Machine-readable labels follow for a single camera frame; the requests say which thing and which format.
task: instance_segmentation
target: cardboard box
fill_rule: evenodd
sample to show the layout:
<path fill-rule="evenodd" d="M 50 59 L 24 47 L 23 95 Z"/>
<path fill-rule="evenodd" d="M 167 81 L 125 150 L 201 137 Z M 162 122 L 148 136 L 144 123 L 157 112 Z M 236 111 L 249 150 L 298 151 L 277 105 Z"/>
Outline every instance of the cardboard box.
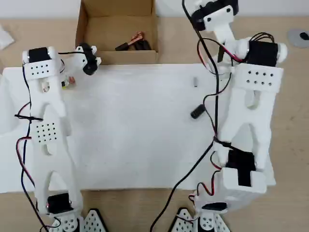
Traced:
<path fill-rule="evenodd" d="M 102 64 L 155 64 L 157 17 L 154 0 L 82 0 L 76 46 L 95 45 Z M 115 51 L 138 31 L 145 32 L 151 51 Z"/>

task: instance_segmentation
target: black cable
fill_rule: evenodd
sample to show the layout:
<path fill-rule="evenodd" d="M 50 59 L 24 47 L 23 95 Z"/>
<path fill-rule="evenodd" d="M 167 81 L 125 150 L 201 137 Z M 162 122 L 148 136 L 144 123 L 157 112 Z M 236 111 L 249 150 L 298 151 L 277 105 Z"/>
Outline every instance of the black cable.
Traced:
<path fill-rule="evenodd" d="M 210 52 L 209 52 L 209 50 L 208 50 L 208 48 L 207 48 L 207 46 L 205 44 L 205 41 L 203 40 L 202 35 L 200 34 L 200 32 L 198 30 L 196 30 L 196 28 L 194 26 L 194 22 L 192 21 L 192 18 L 191 18 L 190 14 L 189 14 L 186 6 L 185 6 L 185 0 L 182 0 L 182 7 L 183 7 L 183 11 L 184 11 L 185 15 L 189 19 L 189 21 L 190 21 L 194 31 L 196 32 L 199 40 L 201 40 L 203 48 L 204 48 L 204 50 L 205 50 L 209 60 L 211 61 L 212 65 L 214 67 L 214 71 L 215 71 L 215 75 L 216 75 L 216 81 L 217 81 L 217 83 L 216 83 L 217 84 L 217 86 L 216 86 L 216 93 L 218 93 L 219 92 L 219 82 L 220 82 L 220 80 L 219 80 L 219 72 L 218 72 L 217 65 L 214 62 L 213 58 L 211 57 L 211 54 L 210 54 Z M 218 105 L 219 105 L 219 96 L 216 96 L 216 100 L 215 100 L 215 131 L 216 131 L 216 133 L 218 133 L 218 108 L 219 108 Z"/>
<path fill-rule="evenodd" d="M 85 52 L 58 52 L 59 55 L 68 55 L 68 54 L 84 54 L 86 55 Z"/>
<path fill-rule="evenodd" d="M 54 217 L 54 219 L 59 222 L 59 225 L 57 225 L 57 226 L 46 226 L 46 227 L 51 228 L 51 229 L 56 229 L 59 226 L 61 226 L 61 221 L 56 217 Z"/>
<path fill-rule="evenodd" d="M 31 106 L 32 106 L 31 94 L 30 94 L 30 88 L 29 88 L 29 85 L 28 85 L 28 82 L 27 82 L 27 79 L 26 79 L 25 67 L 24 67 L 24 66 L 23 66 L 23 76 L 24 76 L 24 81 L 25 81 L 25 84 L 26 84 L 27 89 L 28 89 L 28 92 L 29 92 L 29 102 L 30 102 L 29 105 L 30 105 L 30 109 L 31 109 Z M 31 125 L 31 120 L 29 120 L 28 131 L 27 131 L 26 137 L 29 137 L 29 135 L 30 135 L 30 125 Z M 26 163 L 26 147 L 27 147 L 27 140 L 25 140 L 25 142 L 24 142 L 24 149 L 23 149 L 23 163 L 24 163 L 24 164 Z M 26 187 L 25 187 L 25 184 L 24 184 L 24 173 L 25 173 L 25 171 L 24 171 L 24 169 L 22 169 L 22 172 L 21 172 L 21 186 L 22 186 L 22 188 L 23 188 L 23 191 L 24 191 L 24 193 L 25 193 L 25 196 L 27 197 L 27 199 L 28 199 L 28 201 L 29 201 L 29 203 L 30 203 L 30 205 L 31 205 L 31 207 L 32 207 L 32 209 L 33 209 L 35 215 L 37 216 L 39 222 L 41 223 L 42 228 L 44 228 L 45 231 L 48 232 L 47 226 L 44 224 L 44 222 L 43 222 L 41 216 L 39 215 L 38 211 L 36 210 L 36 207 L 35 207 L 35 205 L 33 204 L 32 200 L 31 200 L 31 198 L 30 198 L 30 196 L 29 196 L 29 194 L 28 194 L 28 192 L 27 192 L 27 190 L 26 190 Z"/>
<path fill-rule="evenodd" d="M 201 161 L 204 159 L 204 157 L 207 155 L 207 153 L 210 151 L 210 149 L 213 146 L 213 141 L 212 143 L 209 145 L 209 147 L 207 148 L 207 150 L 204 152 L 204 154 L 198 159 L 198 161 L 194 164 L 194 166 L 191 168 L 191 170 L 180 180 L 177 182 L 177 184 L 174 186 L 174 188 L 172 189 L 172 192 L 169 195 L 168 201 L 166 202 L 166 205 L 164 206 L 163 210 L 161 211 L 161 213 L 157 216 L 157 218 L 153 221 L 151 227 L 150 227 L 150 232 L 153 231 L 155 224 L 157 223 L 157 221 L 160 219 L 160 217 L 164 214 L 164 212 L 166 211 L 166 209 L 169 206 L 169 203 L 173 197 L 173 194 L 176 190 L 176 188 L 186 179 L 188 178 L 188 176 L 194 171 L 194 169 L 199 165 L 199 163 L 201 163 Z"/>
<path fill-rule="evenodd" d="M 203 45 L 203 48 L 209 58 L 209 60 L 211 61 L 213 67 L 214 67 L 214 71 L 215 71 L 215 75 L 216 75 L 216 99 L 215 99 L 215 123 L 214 123 L 214 131 L 215 131 L 215 134 L 218 134 L 218 109 L 219 109 L 219 96 L 218 96 L 218 93 L 219 93 L 219 84 L 220 84 L 220 80 L 219 80 L 219 72 L 218 72 L 218 68 L 217 68 L 217 65 L 216 63 L 214 62 L 213 58 L 211 57 L 211 54 L 205 44 L 205 41 L 203 40 L 203 37 L 202 35 L 200 34 L 200 32 L 198 30 L 196 30 L 195 26 L 194 26 L 194 23 L 191 19 L 191 16 L 189 15 L 188 11 L 187 11 L 187 8 L 185 6 L 185 0 L 182 0 L 182 7 L 183 7 L 183 11 L 184 13 L 186 14 L 187 18 L 189 19 L 193 29 L 195 30 L 199 40 L 201 41 L 202 45 Z M 175 186 L 174 188 L 172 189 L 172 192 L 170 193 L 169 195 L 169 198 L 168 198 L 168 201 L 165 205 L 165 207 L 163 208 L 163 210 L 161 211 L 161 213 L 158 215 L 158 217 L 153 221 L 151 227 L 150 227 L 150 232 L 153 231 L 153 228 L 155 226 L 155 224 L 157 223 L 157 221 L 161 218 L 161 216 L 164 214 L 164 212 L 166 211 L 167 207 L 169 206 L 169 203 L 170 203 L 170 200 L 176 190 L 176 188 L 178 187 L 178 185 L 180 185 L 193 171 L 194 169 L 199 165 L 199 163 L 204 159 L 204 157 L 207 155 L 207 153 L 210 151 L 210 149 L 212 148 L 213 146 L 213 141 L 212 143 L 209 145 L 209 147 L 206 149 L 206 151 L 204 152 L 204 154 L 199 158 L 199 160 L 195 163 L 195 165 L 193 166 L 193 168 L 188 172 L 187 175 L 185 175 Z"/>

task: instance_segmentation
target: white plastic part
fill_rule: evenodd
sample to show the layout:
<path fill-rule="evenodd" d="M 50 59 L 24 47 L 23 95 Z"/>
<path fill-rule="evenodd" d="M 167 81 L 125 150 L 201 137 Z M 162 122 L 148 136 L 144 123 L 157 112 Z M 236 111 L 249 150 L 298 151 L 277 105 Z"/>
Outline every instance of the white plastic part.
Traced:
<path fill-rule="evenodd" d="M 229 26 L 234 21 L 233 12 L 233 7 L 229 5 L 204 17 L 206 31 L 213 31 L 221 44 L 235 40 Z"/>
<path fill-rule="evenodd" d="M 9 92 L 9 81 L 0 74 L 0 134 L 13 131 L 18 125 L 17 117 L 14 117 L 14 104 Z"/>
<path fill-rule="evenodd" d="M 43 121 L 33 121 L 31 124 L 35 197 L 38 199 L 40 213 L 47 214 L 48 187 L 52 174 L 56 172 L 67 185 L 72 208 L 81 211 L 83 198 L 76 185 L 76 167 L 66 138 L 70 129 L 57 66 L 59 58 L 52 47 L 48 48 L 48 55 L 52 58 L 51 60 L 24 65 L 32 101 L 30 113 L 33 117 L 43 119 Z M 42 90 L 41 80 L 48 82 L 47 92 Z M 52 110 L 46 114 L 48 105 Z"/>
<path fill-rule="evenodd" d="M 240 59 L 245 59 L 249 52 L 249 41 L 247 39 L 241 39 L 237 43 L 236 55 Z"/>
<path fill-rule="evenodd" d="M 276 94 L 280 90 L 283 69 L 242 63 L 235 68 L 231 82 L 231 97 L 226 120 L 219 130 L 219 140 L 231 142 L 243 124 L 249 124 L 253 134 L 253 154 L 256 167 L 264 170 L 271 139 L 270 122 Z M 248 90 L 255 92 L 254 104 L 247 107 Z M 220 164 L 227 162 L 229 149 L 215 145 Z"/>
<path fill-rule="evenodd" d="M 279 43 L 278 44 L 278 59 L 277 59 L 277 62 L 278 63 L 282 63 L 285 61 L 285 59 L 287 58 L 288 56 L 288 47 L 283 44 L 283 43 Z"/>
<path fill-rule="evenodd" d="M 192 220 L 187 209 L 181 209 L 178 216 L 186 220 Z M 198 218 L 193 223 L 186 222 L 183 219 L 177 218 L 171 226 L 170 232 L 202 232 L 202 231 L 215 231 L 215 232 L 230 232 L 228 226 L 225 224 L 219 214 L 209 213 L 204 211 L 200 215 L 195 215 Z"/>
<path fill-rule="evenodd" d="M 61 224 L 59 224 L 58 220 L 55 220 L 52 224 L 53 228 L 50 228 L 49 232 L 83 232 L 84 230 L 81 227 L 83 223 L 82 217 L 77 217 L 75 214 L 69 214 L 66 216 L 56 217 L 60 220 Z"/>
<path fill-rule="evenodd" d="M 92 54 L 94 55 L 97 52 L 97 47 L 92 46 Z M 75 49 L 76 52 L 84 52 L 81 46 Z M 102 62 L 101 58 L 96 58 L 97 65 L 99 66 Z M 85 54 L 75 53 L 73 56 L 64 60 L 65 69 L 63 74 L 66 76 L 72 76 L 76 73 L 76 71 L 82 70 L 87 64 L 87 58 Z"/>
<path fill-rule="evenodd" d="M 106 232 L 101 218 L 97 214 L 96 210 L 90 210 L 89 214 L 84 220 L 84 232 Z"/>
<path fill-rule="evenodd" d="M 185 220 L 192 220 L 193 218 L 191 217 L 189 211 L 187 209 L 182 209 L 178 216 L 180 218 L 183 218 Z M 190 222 L 186 222 L 183 219 L 177 218 L 175 220 L 175 223 L 171 226 L 171 231 L 170 232 L 193 232 L 193 224 Z"/>

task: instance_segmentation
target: electrical wire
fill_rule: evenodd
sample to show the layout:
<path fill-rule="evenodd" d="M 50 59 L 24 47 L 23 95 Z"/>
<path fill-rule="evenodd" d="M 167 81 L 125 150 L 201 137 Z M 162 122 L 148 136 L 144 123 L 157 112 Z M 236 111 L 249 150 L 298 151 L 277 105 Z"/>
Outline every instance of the electrical wire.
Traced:
<path fill-rule="evenodd" d="M 197 195 L 198 195 L 198 196 L 199 196 L 198 187 L 199 187 L 200 185 L 203 186 L 203 188 L 205 189 L 205 191 L 207 192 L 208 195 L 214 196 L 214 177 L 215 177 L 216 173 L 219 173 L 219 172 L 220 172 L 220 171 L 215 171 L 215 172 L 213 173 L 212 177 L 211 177 L 211 192 L 208 190 L 208 188 L 206 187 L 206 185 L 205 185 L 203 182 L 199 182 L 199 183 L 197 184 Z"/>
<path fill-rule="evenodd" d="M 221 168 L 221 167 L 219 167 L 218 165 L 216 165 L 216 164 L 212 161 L 212 156 L 213 156 L 215 153 L 216 153 L 216 152 L 213 152 L 213 153 L 211 154 L 211 158 L 210 158 L 211 163 L 212 163 L 212 165 L 213 165 L 216 169 L 218 169 L 218 170 L 222 170 L 222 168 Z"/>
<path fill-rule="evenodd" d="M 61 221 L 60 221 L 60 219 L 58 219 L 58 218 L 56 218 L 56 217 L 54 217 L 54 219 L 55 219 L 56 221 L 59 222 L 59 225 L 57 225 L 57 226 L 46 226 L 46 227 L 51 228 L 51 229 L 56 229 L 56 228 L 58 228 L 59 226 L 61 226 Z"/>
<path fill-rule="evenodd" d="M 86 55 L 85 52 L 58 52 L 59 55 L 68 55 L 68 54 L 84 54 Z"/>
<path fill-rule="evenodd" d="M 21 158 L 21 156 L 20 156 L 20 153 L 19 153 L 19 143 L 20 143 L 21 141 L 23 141 L 23 140 L 29 140 L 29 139 L 31 139 L 31 137 L 22 137 L 22 138 L 19 138 L 19 139 L 17 140 L 17 142 L 16 142 L 16 153 L 17 153 L 17 156 L 18 156 L 18 161 L 19 161 L 19 163 L 20 163 L 20 166 L 22 167 L 23 171 L 26 173 L 27 177 L 29 178 L 29 180 L 31 181 L 31 183 L 33 184 L 33 186 L 35 186 L 35 185 L 34 185 L 34 181 L 33 181 L 32 177 L 31 177 L 30 173 L 28 172 L 28 170 L 27 170 L 25 164 L 23 163 L 23 160 L 22 160 L 22 158 Z"/>
<path fill-rule="evenodd" d="M 260 32 L 255 34 L 249 41 L 260 41 L 262 39 L 270 39 L 273 43 L 275 42 L 275 38 L 273 35 L 267 32 Z"/>
<path fill-rule="evenodd" d="M 206 151 L 204 152 L 204 154 L 198 159 L 198 161 L 194 164 L 194 166 L 191 168 L 191 170 L 180 180 L 177 182 L 177 184 L 174 186 L 174 188 L 172 189 L 168 201 L 166 202 L 166 205 L 164 206 L 163 210 L 161 211 L 161 213 L 157 216 L 157 218 L 153 221 L 151 227 L 150 227 L 150 232 L 153 231 L 155 224 L 158 222 L 158 220 L 162 217 L 162 215 L 164 214 L 164 212 L 166 211 L 166 209 L 169 206 L 169 203 L 174 195 L 174 192 L 176 190 L 176 188 L 186 179 L 188 178 L 188 176 L 195 170 L 195 168 L 199 165 L 199 163 L 201 163 L 201 161 L 204 159 L 204 157 L 208 154 L 208 152 L 210 151 L 210 149 L 213 146 L 213 141 L 212 143 L 209 145 L 209 147 L 206 149 Z"/>
<path fill-rule="evenodd" d="M 182 7 L 183 7 L 183 11 L 185 13 L 185 15 L 187 16 L 187 18 L 189 19 L 193 29 L 195 30 L 200 42 L 202 43 L 202 46 L 211 62 L 211 64 L 213 65 L 214 67 L 214 74 L 216 76 L 216 93 L 215 93 L 215 123 L 213 124 L 213 128 L 214 128 L 214 132 L 215 132 L 215 135 L 218 134 L 218 109 L 219 109 L 219 94 L 220 94 L 220 91 L 219 91 L 219 83 L 220 83 L 220 80 L 219 80 L 219 73 L 218 73 L 218 68 L 216 66 L 216 63 L 214 62 L 206 44 L 205 44 L 205 41 L 203 40 L 203 37 L 202 35 L 200 34 L 200 32 L 198 30 L 196 30 L 195 26 L 194 26 L 194 23 L 191 19 L 191 16 L 189 15 L 189 12 L 185 6 L 185 0 L 182 0 Z M 199 163 L 205 158 L 205 156 L 208 154 L 208 152 L 211 150 L 212 146 L 213 146 L 213 142 L 209 145 L 209 147 L 206 149 L 206 151 L 204 152 L 204 154 L 198 159 L 198 161 L 195 163 L 195 165 L 192 167 L 192 169 L 187 173 L 187 175 L 185 175 L 179 182 L 177 182 L 177 184 L 174 186 L 174 188 L 172 189 L 170 195 L 169 195 L 169 198 L 168 198 L 168 201 L 165 205 L 165 207 L 163 208 L 163 210 L 160 212 L 160 214 L 157 216 L 157 218 L 153 221 L 152 225 L 150 226 L 150 232 L 153 231 L 154 227 L 155 227 L 155 224 L 157 223 L 157 221 L 162 217 L 162 215 L 164 214 L 164 212 L 166 211 L 167 207 L 169 206 L 169 203 L 171 201 L 171 198 L 176 190 L 176 188 L 178 187 L 178 185 L 180 185 L 193 171 L 194 169 L 199 165 Z"/>
<path fill-rule="evenodd" d="M 26 75 L 25 75 L 25 67 L 23 66 L 22 69 L 23 69 L 24 81 L 25 81 L 25 84 L 26 84 L 27 89 L 28 89 L 28 92 L 29 92 L 29 103 L 27 103 L 27 105 L 29 104 L 29 105 L 30 105 L 30 109 L 31 109 L 31 107 L 32 107 L 32 102 L 31 102 L 30 88 L 29 88 L 29 85 L 28 85 L 28 82 L 27 82 L 27 79 L 26 79 Z M 29 120 L 28 131 L 27 131 L 27 135 L 25 136 L 25 138 L 29 138 L 29 135 L 30 135 L 30 125 L 31 125 L 31 120 Z M 28 141 L 28 139 L 25 139 L 25 140 L 24 140 L 23 165 L 26 164 L 26 147 L 27 147 L 27 141 Z M 41 216 L 39 215 L 39 213 L 38 213 L 38 211 L 37 211 L 35 205 L 33 204 L 32 200 L 31 200 L 31 198 L 30 198 L 30 196 L 29 196 L 29 194 L 28 194 L 28 192 L 27 192 L 27 190 L 26 190 L 26 187 L 25 187 L 25 184 L 24 184 L 24 174 L 25 174 L 25 170 L 22 169 L 22 172 L 21 172 L 21 180 L 20 180 L 20 181 L 21 181 L 21 186 L 22 186 L 22 188 L 23 188 L 24 194 L 25 194 L 25 196 L 27 197 L 27 199 L 28 199 L 28 201 L 29 201 L 29 203 L 30 203 L 30 205 L 31 205 L 31 207 L 32 207 L 32 209 L 33 209 L 35 215 L 37 216 L 37 218 L 38 218 L 38 220 L 39 220 L 39 222 L 41 223 L 42 228 L 44 228 L 45 231 L 48 232 L 47 226 L 44 224 L 44 222 L 43 222 Z"/>
<path fill-rule="evenodd" d="M 215 41 L 215 40 L 210 39 L 210 38 L 202 38 L 202 39 L 203 39 L 203 40 L 208 40 L 208 41 L 215 42 L 215 43 L 216 43 L 217 45 L 219 45 L 219 47 L 221 47 L 221 48 L 222 48 L 234 61 L 239 62 L 239 63 L 242 63 L 242 62 L 243 62 L 242 59 L 238 58 L 236 55 L 233 55 L 230 51 L 228 51 L 228 50 L 226 49 L 226 47 L 225 47 L 223 44 L 219 43 L 218 41 Z M 199 49 L 200 43 L 201 43 L 201 40 L 198 40 L 198 42 L 197 42 L 197 53 L 199 53 L 199 56 L 202 57 L 202 56 L 201 56 L 201 51 L 200 51 L 200 49 Z"/>

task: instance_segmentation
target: wooden tabletop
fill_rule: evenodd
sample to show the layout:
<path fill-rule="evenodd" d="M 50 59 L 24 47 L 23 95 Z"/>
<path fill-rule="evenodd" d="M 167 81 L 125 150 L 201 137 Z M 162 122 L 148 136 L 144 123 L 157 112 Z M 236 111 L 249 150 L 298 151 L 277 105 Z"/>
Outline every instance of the wooden tabletop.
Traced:
<path fill-rule="evenodd" d="M 21 52 L 40 46 L 58 51 L 74 49 L 76 20 L 0 20 L 16 43 L 0 51 L 5 67 L 21 65 Z M 250 206 L 224 215 L 234 232 L 290 232 L 309 228 L 309 49 L 291 47 L 286 33 L 291 28 L 309 30 L 308 17 L 240 17 L 232 25 L 236 38 L 265 31 L 289 48 L 283 63 L 285 77 L 273 116 L 271 159 L 277 185 Z M 159 62 L 197 63 L 197 37 L 185 18 L 159 19 Z M 217 50 L 209 44 L 212 52 Z M 84 212 L 98 208 L 109 231 L 145 232 L 164 207 L 168 189 L 85 191 Z M 190 191 L 177 191 L 159 221 L 166 232 L 177 209 L 190 206 Z M 40 225 L 22 193 L 0 194 L 0 224 L 3 231 L 38 231 Z"/>

